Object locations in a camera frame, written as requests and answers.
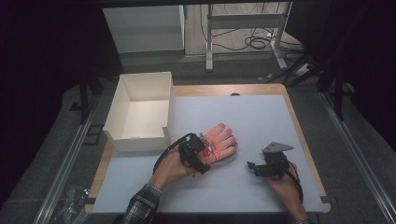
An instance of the black clamp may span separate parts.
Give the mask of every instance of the black clamp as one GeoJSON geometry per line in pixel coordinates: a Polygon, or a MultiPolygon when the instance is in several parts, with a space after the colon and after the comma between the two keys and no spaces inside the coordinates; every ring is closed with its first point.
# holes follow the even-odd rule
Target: black clamp
{"type": "Polygon", "coordinates": [[[198,153],[205,149],[205,141],[195,133],[188,133],[179,138],[163,152],[160,158],[155,162],[152,173],[155,173],[163,158],[165,158],[168,152],[177,145],[181,161],[188,162],[194,170],[202,175],[210,169],[209,165],[203,164],[198,158],[198,153]]]}
{"type": "Polygon", "coordinates": [[[288,158],[283,153],[283,151],[291,149],[293,149],[293,147],[272,142],[270,145],[262,149],[262,154],[264,155],[266,164],[256,165],[255,163],[248,161],[247,166],[250,170],[254,171],[255,176],[277,176],[280,179],[284,174],[288,175],[293,180],[300,195],[300,202],[302,203],[304,195],[300,179],[298,175],[294,176],[289,172],[291,162],[288,161],[288,158]]]}

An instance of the white wall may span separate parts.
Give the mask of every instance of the white wall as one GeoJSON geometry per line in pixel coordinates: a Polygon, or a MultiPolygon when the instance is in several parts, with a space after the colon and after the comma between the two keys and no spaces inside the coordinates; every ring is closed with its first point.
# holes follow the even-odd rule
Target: white wall
{"type": "Polygon", "coordinates": [[[183,6],[103,11],[119,53],[184,49],[183,6]]]}

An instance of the forearm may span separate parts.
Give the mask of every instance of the forearm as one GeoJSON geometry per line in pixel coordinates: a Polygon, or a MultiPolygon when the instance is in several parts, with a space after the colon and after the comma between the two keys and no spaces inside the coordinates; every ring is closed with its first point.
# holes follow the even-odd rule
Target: forearm
{"type": "Polygon", "coordinates": [[[161,191],[145,185],[132,197],[122,224],[148,223],[157,211],[161,191]]]}

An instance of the person's left hand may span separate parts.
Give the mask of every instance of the person's left hand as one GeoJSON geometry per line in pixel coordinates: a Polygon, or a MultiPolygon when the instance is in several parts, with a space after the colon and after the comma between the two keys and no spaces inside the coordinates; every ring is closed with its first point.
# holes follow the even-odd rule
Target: person's left hand
{"type": "Polygon", "coordinates": [[[180,153],[178,146],[171,149],[163,158],[155,171],[154,175],[149,180],[148,184],[157,189],[163,190],[168,184],[175,182],[186,175],[193,175],[197,173],[190,168],[188,164],[182,164],[180,160],[180,153]]]}

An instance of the white metal stand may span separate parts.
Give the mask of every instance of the white metal stand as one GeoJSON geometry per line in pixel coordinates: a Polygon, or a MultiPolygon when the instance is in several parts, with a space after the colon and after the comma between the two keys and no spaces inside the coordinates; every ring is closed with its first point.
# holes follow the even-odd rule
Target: white metal stand
{"type": "Polygon", "coordinates": [[[216,29],[251,29],[278,28],[275,41],[271,41],[271,49],[281,70],[288,66],[283,59],[279,43],[289,16],[291,2],[285,5],[282,14],[254,14],[254,15],[212,15],[212,5],[207,5],[207,41],[206,41],[206,71],[213,71],[212,30],[216,29]]]}

